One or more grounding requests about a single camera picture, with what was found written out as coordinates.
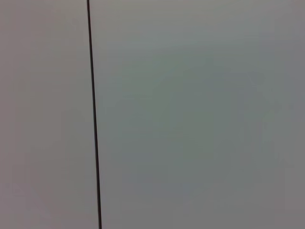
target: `thin black line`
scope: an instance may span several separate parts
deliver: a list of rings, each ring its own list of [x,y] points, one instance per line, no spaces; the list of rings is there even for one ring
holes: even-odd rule
[[[98,206],[98,214],[99,214],[99,229],[102,229],[99,148],[98,148],[98,139],[97,139],[97,125],[96,125],[95,87],[94,87],[93,53],[92,53],[92,36],[91,36],[91,17],[90,17],[90,3],[89,3],[89,0],[87,0],[87,12],[88,12],[90,65],[91,65],[91,83],[92,83],[92,100],[93,100],[93,121],[94,121],[94,144],[95,144],[95,166],[96,166],[96,185],[97,185],[97,206]]]

